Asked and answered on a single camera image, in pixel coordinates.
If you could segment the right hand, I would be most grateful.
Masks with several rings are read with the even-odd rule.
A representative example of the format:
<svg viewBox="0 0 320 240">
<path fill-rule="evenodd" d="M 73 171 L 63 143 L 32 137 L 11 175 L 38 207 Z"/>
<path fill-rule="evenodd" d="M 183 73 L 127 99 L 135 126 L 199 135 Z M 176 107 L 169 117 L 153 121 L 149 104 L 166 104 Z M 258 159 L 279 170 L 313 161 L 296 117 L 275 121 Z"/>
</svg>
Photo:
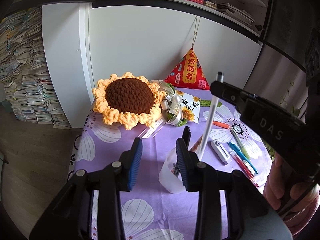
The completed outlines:
<svg viewBox="0 0 320 240">
<path fill-rule="evenodd" d="M 264 186 L 263 196 L 269 202 L 269 204 L 278 210 L 281 205 L 280 199 L 285 193 L 285 180 L 281 172 L 282 165 L 284 163 L 283 158 L 275 153 L 274 161 L 270 173 L 267 177 L 266 184 Z M 302 182 L 293 185 L 290 191 L 290 196 L 292 199 L 297 200 L 311 185 L 310 182 Z M 314 200 L 319 197 L 319 185 L 316 184 L 308 194 L 290 211 L 300 212 L 306 209 Z"/>
</svg>

